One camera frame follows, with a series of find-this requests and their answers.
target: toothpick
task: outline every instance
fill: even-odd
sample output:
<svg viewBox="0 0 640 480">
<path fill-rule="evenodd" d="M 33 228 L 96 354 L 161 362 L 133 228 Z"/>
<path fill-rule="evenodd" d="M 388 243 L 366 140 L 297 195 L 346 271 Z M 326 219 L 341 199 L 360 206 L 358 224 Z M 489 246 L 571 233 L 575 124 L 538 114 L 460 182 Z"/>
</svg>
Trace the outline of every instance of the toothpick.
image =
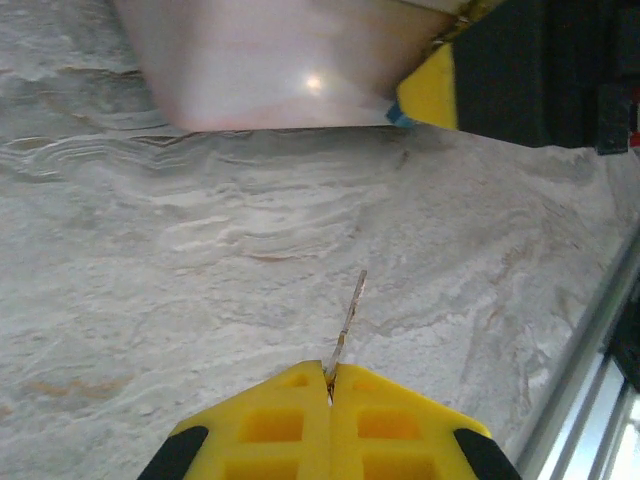
<svg viewBox="0 0 640 480">
<path fill-rule="evenodd" d="M 353 317 L 356 316 L 356 309 L 358 308 L 358 303 L 360 302 L 360 297 L 362 297 L 362 292 L 364 291 L 364 283 L 367 278 L 367 271 L 362 270 L 360 272 L 360 277 L 358 278 L 358 283 L 356 283 L 356 289 L 353 292 L 353 298 L 351 299 L 351 304 L 349 305 L 349 311 L 347 312 L 347 319 L 344 322 L 344 326 L 340 331 L 340 336 L 338 337 L 338 343 L 336 344 L 336 348 L 333 351 L 333 355 L 331 355 L 331 359 L 327 364 L 327 368 L 325 370 L 327 376 L 327 386 L 329 388 L 329 393 L 333 393 L 333 383 L 336 379 L 336 369 L 338 367 L 338 360 L 340 359 L 340 355 L 342 354 L 342 348 L 344 347 L 344 342 L 347 338 L 347 333 L 349 333 L 349 328 L 351 327 L 351 321 Z"/>
</svg>

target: square hole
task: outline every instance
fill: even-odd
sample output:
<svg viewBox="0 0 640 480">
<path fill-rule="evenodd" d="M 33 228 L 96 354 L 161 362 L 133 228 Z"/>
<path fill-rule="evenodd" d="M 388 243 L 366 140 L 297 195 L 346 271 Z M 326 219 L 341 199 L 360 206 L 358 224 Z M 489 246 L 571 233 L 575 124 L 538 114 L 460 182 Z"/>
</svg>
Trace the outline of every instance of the square hole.
<svg viewBox="0 0 640 480">
<path fill-rule="evenodd" d="M 302 440 L 302 410 L 264 409 L 248 415 L 240 441 L 247 443 L 299 442 Z"/>
<path fill-rule="evenodd" d="M 368 408 L 358 415 L 360 438 L 418 440 L 420 427 L 415 417 L 394 408 Z"/>
<path fill-rule="evenodd" d="M 441 480 L 428 456 L 366 453 L 363 480 Z"/>
<path fill-rule="evenodd" d="M 298 462 L 295 460 L 264 458 L 250 462 L 229 462 L 225 480 L 296 480 Z"/>
</svg>

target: yellow plastic block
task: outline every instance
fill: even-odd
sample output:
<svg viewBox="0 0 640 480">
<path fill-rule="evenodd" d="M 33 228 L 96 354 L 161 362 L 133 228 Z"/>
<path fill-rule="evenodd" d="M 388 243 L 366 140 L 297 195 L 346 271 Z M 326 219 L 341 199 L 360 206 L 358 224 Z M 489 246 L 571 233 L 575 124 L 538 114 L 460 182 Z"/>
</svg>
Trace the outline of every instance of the yellow plastic block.
<svg viewBox="0 0 640 480">
<path fill-rule="evenodd" d="M 327 480 L 329 404 L 319 361 L 303 362 L 171 432 L 209 435 L 185 480 Z"/>
<path fill-rule="evenodd" d="M 354 365 L 334 387 L 299 363 L 178 424 L 139 478 L 476 480 L 454 432 L 480 423 Z"/>
<path fill-rule="evenodd" d="M 355 365 L 338 367 L 332 480 L 476 480 L 453 432 L 479 422 Z"/>
<path fill-rule="evenodd" d="M 440 47 L 398 87 L 398 103 L 412 120 L 457 130 L 451 44 Z"/>
</svg>

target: white ceramic object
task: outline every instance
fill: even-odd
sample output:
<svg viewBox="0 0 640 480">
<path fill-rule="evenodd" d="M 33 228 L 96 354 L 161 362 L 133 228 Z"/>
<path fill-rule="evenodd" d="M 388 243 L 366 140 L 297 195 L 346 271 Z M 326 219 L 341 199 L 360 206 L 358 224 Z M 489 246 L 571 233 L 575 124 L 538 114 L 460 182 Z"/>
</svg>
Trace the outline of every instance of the white ceramic object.
<svg viewBox="0 0 640 480">
<path fill-rule="evenodd" d="M 396 0 L 115 3 L 157 105 L 193 131 L 384 124 L 451 21 Z"/>
</svg>

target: gray marble surface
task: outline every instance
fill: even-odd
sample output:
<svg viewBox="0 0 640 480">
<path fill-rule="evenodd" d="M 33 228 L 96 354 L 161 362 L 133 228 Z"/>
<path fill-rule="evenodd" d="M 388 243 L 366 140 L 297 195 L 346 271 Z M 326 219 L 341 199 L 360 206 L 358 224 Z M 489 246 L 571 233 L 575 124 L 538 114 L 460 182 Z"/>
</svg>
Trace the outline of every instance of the gray marble surface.
<svg viewBox="0 0 640 480">
<path fill-rule="evenodd" d="M 186 135 L 107 5 L 0 13 L 0 479 L 135 478 L 181 418 L 328 358 L 363 267 L 346 361 L 510 451 L 638 221 L 637 155 Z"/>
</svg>

